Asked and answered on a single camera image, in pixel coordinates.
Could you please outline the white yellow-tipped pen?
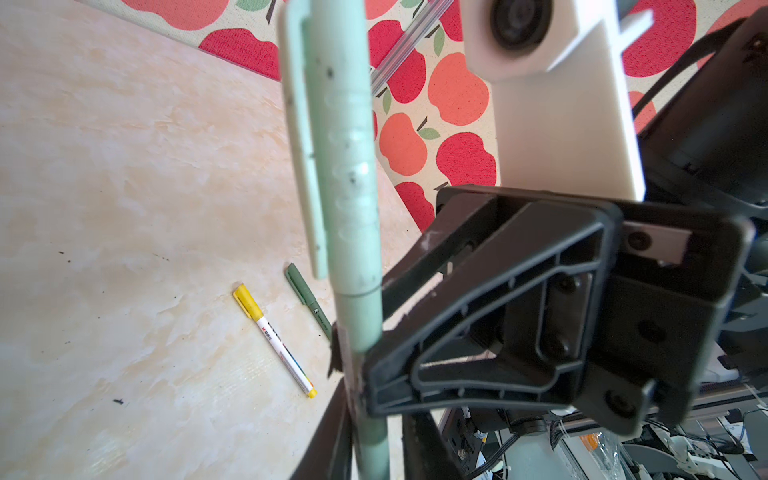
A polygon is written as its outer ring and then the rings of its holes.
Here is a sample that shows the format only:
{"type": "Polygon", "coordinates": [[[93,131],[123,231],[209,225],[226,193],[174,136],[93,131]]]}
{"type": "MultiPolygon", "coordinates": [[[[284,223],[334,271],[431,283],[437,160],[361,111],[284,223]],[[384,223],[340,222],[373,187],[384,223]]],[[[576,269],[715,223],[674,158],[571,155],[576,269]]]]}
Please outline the white yellow-tipped pen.
{"type": "Polygon", "coordinates": [[[274,330],[274,328],[271,326],[269,321],[266,319],[266,317],[263,316],[263,318],[260,321],[254,322],[254,323],[257,325],[257,327],[262,332],[262,334],[266,337],[270,346],[278,355],[283,365],[292,375],[294,380],[297,382],[303,394],[310,399],[314,399],[317,396],[316,388],[314,387],[314,385],[312,384],[312,382],[310,381],[310,379],[308,378],[304,370],[298,364],[298,362],[296,361],[292,353],[286,347],[285,343],[282,341],[282,339],[279,337],[277,332],[274,330]]]}

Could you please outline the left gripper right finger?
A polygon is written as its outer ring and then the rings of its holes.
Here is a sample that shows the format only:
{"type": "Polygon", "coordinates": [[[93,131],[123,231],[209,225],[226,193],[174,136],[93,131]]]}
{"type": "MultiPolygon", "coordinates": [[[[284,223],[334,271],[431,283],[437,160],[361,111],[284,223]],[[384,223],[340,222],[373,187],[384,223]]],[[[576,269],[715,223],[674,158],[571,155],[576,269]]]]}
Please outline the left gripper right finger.
{"type": "Polygon", "coordinates": [[[463,478],[456,458],[444,442],[431,413],[402,416],[402,446],[406,480],[463,478]]]}

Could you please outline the light green pen cap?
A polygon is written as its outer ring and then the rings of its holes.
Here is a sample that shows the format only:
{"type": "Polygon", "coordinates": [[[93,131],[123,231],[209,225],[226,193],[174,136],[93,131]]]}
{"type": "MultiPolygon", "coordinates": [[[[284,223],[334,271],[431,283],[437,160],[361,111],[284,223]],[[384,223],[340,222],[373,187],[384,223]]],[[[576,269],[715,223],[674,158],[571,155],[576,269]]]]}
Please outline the light green pen cap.
{"type": "Polygon", "coordinates": [[[290,1],[278,43],[312,272],[365,295],[382,278],[365,4],[290,1]]]}

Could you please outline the yellow pen cap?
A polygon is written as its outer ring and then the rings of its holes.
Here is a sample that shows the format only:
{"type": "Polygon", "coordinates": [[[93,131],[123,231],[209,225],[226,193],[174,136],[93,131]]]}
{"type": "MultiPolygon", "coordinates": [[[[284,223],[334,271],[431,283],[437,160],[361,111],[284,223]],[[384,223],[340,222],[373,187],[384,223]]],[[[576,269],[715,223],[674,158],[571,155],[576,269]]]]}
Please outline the yellow pen cap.
{"type": "Polygon", "coordinates": [[[258,322],[263,318],[262,310],[244,284],[237,286],[233,291],[233,297],[249,319],[258,322]]]}

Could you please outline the right aluminium corner post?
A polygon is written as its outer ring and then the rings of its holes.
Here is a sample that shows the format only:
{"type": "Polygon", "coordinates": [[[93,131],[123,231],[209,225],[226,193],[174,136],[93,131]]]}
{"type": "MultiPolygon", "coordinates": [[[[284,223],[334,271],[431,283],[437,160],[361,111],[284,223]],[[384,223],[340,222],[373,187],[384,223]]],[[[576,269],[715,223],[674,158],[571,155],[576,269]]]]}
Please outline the right aluminium corner post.
{"type": "Polygon", "coordinates": [[[416,48],[420,40],[431,35],[440,25],[439,19],[454,4],[453,0],[420,1],[404,34],[397,40],[378,67],[371,72],[372,91],[384,93],[385,84],[416,48]]]}

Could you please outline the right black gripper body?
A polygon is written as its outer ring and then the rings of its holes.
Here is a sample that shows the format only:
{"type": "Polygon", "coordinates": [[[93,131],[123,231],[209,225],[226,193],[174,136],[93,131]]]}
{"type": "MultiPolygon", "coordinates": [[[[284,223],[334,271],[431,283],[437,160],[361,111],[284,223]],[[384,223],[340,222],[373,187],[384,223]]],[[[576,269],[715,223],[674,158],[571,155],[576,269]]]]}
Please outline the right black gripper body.
{"type": "Polygon", "coordinates": [[[755,226],[721,210],[617,205],[627,222],[688,234],[678,264],[621,252],[605,283],[575,406],[600,426],[629,435],[651,408],[670,425],[687,416],[731,308],[755,226]]]}

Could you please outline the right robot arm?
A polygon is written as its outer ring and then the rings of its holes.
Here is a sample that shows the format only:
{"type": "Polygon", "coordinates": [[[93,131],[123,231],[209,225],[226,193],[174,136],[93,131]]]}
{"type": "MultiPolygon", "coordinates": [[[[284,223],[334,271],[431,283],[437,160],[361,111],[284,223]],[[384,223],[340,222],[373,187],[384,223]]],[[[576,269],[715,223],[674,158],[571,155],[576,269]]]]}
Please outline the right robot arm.
{"type": "Polygon", "coordinates": [[[712,345],[767,268],[767,12],[695,43],[703,68],[640,136],[646,202],[442,189],[385,276],[394,313],[454,269],[366,354],[376,417],[574,406],[627,435],[684,420],[712,345]]]}

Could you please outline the dark green pen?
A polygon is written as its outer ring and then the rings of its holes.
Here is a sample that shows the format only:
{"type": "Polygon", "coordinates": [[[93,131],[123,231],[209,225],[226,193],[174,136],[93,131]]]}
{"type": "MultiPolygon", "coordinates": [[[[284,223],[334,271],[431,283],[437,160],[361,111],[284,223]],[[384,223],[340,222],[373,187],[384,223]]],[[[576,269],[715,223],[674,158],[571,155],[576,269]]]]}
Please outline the dark green pen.
{"type": "Polygon", "coordinates": [[[299,297],[301,304],[308,308],[313,318],[323,331],[323,334],[329,341],[331,341],[333,339],[331,323],[327,319],[325,312],[320,306],[317,298],[315,297],[314,293],[301,275],[296,265],[294,263],[289,263],[285,268],[284,274],[291,288],[299,297]]]}

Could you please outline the light green pen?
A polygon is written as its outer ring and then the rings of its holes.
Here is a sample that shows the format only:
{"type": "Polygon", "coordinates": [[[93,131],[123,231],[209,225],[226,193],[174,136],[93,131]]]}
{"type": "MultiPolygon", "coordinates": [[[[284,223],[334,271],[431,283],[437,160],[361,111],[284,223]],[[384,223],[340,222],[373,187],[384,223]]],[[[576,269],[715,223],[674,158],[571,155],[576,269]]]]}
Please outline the light green pen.
{"type": "Polygon", "coordinates": [[[354,449],[360,479],[390,477],[387,420],[370,416],[364,406],[362,364],[383,333],[379,288],[360,295],[334,296],[347,405],[354,422],[354,449]]]}

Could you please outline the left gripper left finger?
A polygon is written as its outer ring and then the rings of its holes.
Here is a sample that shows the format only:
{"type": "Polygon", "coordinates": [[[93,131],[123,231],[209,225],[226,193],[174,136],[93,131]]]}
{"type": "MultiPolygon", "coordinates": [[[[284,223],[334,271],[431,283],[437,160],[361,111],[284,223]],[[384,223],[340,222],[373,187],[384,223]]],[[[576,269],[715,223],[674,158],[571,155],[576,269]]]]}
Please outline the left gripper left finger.
{"type": "Polygon", "coordinates": [[[291,480],[350,480],[353,420],[341,380],[291,480]]]}

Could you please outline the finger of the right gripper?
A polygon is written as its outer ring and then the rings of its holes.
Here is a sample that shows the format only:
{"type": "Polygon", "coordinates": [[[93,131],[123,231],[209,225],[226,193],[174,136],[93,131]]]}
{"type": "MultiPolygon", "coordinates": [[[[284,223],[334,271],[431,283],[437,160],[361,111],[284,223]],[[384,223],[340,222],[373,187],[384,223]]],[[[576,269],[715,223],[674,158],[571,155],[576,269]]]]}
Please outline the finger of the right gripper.
{"type": "Polygon", "coordinates": [[[448,284],[422,298],[408,321],[431,321],[442,313],[481,312],[480,319],[514,321],[521,307],[506,298],[513,271],[528,266],[528,218],[517,218],[528,207],[526,190],[465,185],[438,194],[440,212],[407,254],[385,275],[383,315],[389,319],[439,269],[453,260],[458,269],[448,284]]]}
{"type": "MultiPolygon", "coordinates": [[[[513,271],[522,283],[510,280],[506,295],[522,308],[520,318],[482,321],[481,312],[445,312],[408,321],[406,313],[365,356],[370,414],[560,408],[576,400],[621,213],[606,202],[533,200],[516,217],[524,216],[528,266],[513,271]]],[[[447,285],[458,266],[453,260],[442,267],[446,275],[432,290],[447,285]]],[[[414,307],[426,306],[422,298],[414,307]]]]}

